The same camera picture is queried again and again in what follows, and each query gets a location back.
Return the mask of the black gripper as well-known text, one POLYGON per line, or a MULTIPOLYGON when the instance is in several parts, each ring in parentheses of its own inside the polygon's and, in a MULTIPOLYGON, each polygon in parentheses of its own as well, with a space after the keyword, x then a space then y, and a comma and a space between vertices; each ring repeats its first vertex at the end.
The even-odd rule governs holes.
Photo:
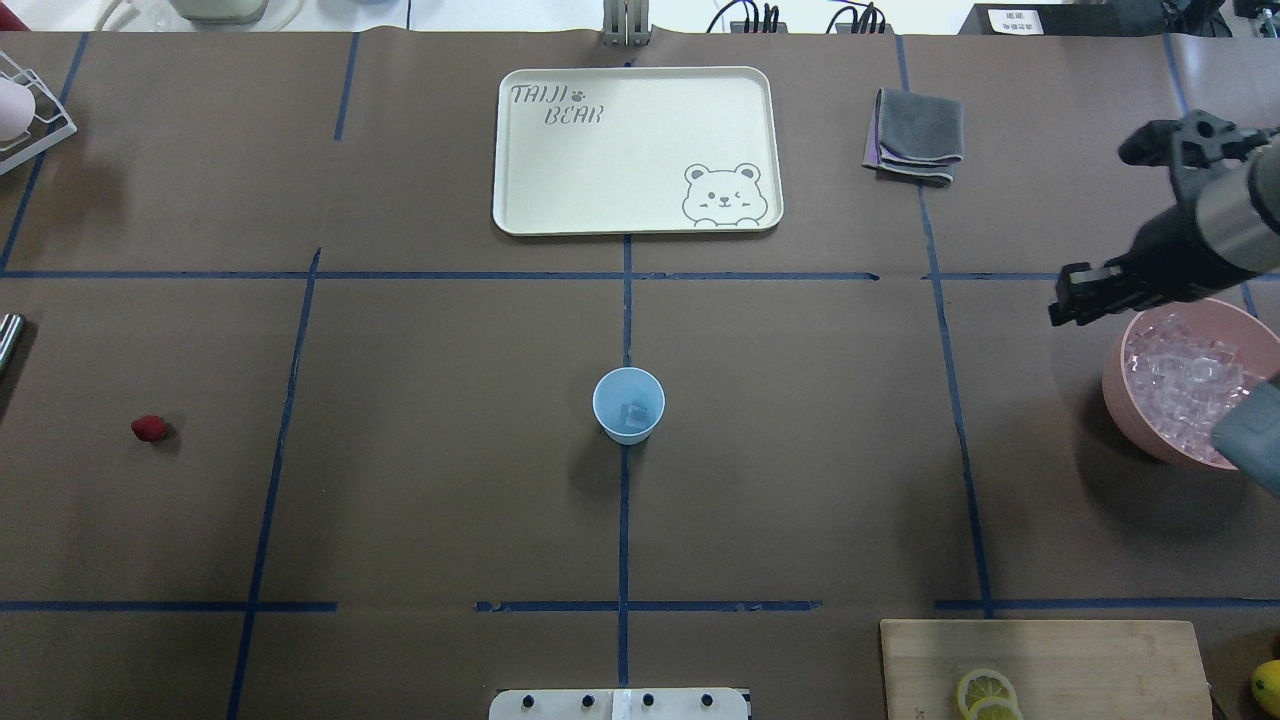
POLYGON ((1240 284, 1242 269, 1208 245, 1196 211, 1170 208, 1139 228, 1130 249, 1093 268, 1089 263, 1062 266, 1048 306, 1053 327, 1087 325, 1142 301, 1192 302, 1240 284))

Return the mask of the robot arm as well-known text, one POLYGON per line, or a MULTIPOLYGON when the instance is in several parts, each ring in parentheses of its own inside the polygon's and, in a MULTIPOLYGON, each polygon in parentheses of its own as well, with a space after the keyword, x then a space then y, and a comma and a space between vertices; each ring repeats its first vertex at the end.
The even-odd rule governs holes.
POLYGON ((1277 334, 1222 301, 1277 268, 1277 151, 1178 142, 1175 204, 1100 268, 1066 265, 1055 325, 1134 310, 1103 359, 1107 419, 1149 457, 1277 492, 1277 334))

